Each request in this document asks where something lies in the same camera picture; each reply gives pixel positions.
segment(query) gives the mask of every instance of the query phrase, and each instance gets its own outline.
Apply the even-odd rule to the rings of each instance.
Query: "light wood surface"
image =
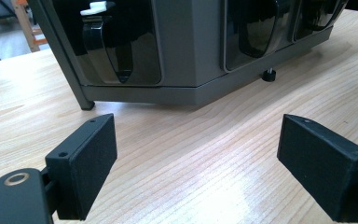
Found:
[[[81,111],[51,51],[1,61],[0,176],[42,169],[86,120],[114,113],[118,159],[84,223],[332,223],[276,154],[285,113],[358,144],[358,12],[276,71],[205,106]]]

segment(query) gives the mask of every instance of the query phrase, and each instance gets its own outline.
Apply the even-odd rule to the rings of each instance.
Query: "gray machine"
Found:
[[[324,42],[347,0],[29,0],[82,109],[207,104]]]

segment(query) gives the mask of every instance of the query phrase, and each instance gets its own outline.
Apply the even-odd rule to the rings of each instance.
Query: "mounting hole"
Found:
[[[20,183],[27,180],[29,177],[30,177],[30,175],[27,173],[19,173],[16,175],[12,175],[5,180],[5,185],[6,186],[19,185]]]
[[[67,155],[67,152],[61,152],[60,154],[58,154],[59,157],[66,157]]]

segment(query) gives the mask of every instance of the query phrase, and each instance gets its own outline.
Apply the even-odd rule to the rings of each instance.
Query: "wooden chair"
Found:
[[[26,0],[11,0],[13,5],[14,12],[16,13],[17,19],[19,20],[22,31],[24,32],[25,38],[27,40],[28,46],[31,52],[39,51],[39,45],[47,44],[48,41],[46,38],[37,38],[37,35],[42,35],[42,30],[40,28],[33,28],[25,8],[28,6]]]

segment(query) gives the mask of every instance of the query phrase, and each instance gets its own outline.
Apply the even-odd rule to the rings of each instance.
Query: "wooden table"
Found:
[[[331,223],[276,154],[285,113],[358,144],[358,12],[276,71],[206,106],[82,111],[51,51],[1,61],[0,176],[42,169],[86,120],[114,113],[118,159],[85,223]]]

